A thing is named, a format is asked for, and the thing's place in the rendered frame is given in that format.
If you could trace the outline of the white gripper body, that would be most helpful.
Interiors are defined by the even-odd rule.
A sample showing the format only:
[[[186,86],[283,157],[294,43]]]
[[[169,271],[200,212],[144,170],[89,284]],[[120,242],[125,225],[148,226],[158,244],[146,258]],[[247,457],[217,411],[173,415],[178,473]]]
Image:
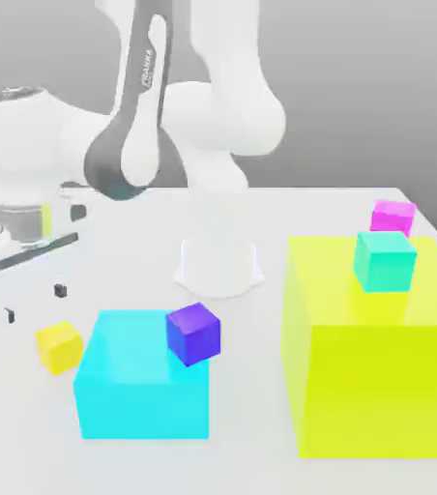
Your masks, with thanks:
[[[77,232],[22,246],[9,232],[0,232],[0,306],[11,306],[11,300],[42,277],[49,277],[61,262],[62,255],[79,240]]]

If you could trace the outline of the small yellow cube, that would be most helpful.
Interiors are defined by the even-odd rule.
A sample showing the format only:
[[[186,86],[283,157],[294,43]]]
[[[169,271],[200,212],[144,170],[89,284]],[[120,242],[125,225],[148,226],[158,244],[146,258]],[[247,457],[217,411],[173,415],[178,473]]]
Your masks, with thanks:
[[[68,322],[61,322],[36,332],[41,363],[54,376],[79,365],[83,356],[80,333]]]

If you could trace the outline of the small purple cube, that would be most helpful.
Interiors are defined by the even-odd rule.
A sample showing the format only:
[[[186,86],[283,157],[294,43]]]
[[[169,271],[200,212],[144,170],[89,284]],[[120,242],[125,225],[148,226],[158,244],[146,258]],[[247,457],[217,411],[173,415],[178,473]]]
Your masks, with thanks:
[[[220,353],[220,320],[203,304],[181,307],[168,313],[165,320],[167,347],[185,366]]]

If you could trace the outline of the small teal cube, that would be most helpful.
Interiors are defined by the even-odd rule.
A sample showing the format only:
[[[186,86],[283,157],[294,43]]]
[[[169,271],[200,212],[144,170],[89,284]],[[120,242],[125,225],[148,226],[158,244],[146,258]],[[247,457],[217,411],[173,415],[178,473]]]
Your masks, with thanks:
[[[365,293],[404,293],[411,288],[417,250],[400,231],[357,236],[353,273]]]

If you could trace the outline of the small magenta cube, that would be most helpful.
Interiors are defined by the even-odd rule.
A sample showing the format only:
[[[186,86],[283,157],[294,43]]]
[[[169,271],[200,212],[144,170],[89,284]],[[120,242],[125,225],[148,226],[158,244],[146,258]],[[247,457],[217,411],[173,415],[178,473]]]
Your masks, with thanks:
[[[380,199],[372,210],[369,230],[400,231],[409,238],[416,212],[415,203]]]

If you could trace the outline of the large cyan box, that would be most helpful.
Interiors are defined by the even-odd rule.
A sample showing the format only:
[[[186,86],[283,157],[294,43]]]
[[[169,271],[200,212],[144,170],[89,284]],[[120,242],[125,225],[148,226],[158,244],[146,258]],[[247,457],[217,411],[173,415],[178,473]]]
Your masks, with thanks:
[[[209,437],[209,363],[168,349],[163,310],[100,311],[73,392],[84,439]]]

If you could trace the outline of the large yellow-green box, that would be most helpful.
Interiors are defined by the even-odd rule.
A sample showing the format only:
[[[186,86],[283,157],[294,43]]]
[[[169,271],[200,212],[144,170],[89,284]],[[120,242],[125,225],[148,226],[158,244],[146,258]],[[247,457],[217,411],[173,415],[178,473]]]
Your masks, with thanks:
[[[302,458],[437,458],[437,243],[406,293],[365,292],[352,237],[292,237],[280,355]]]

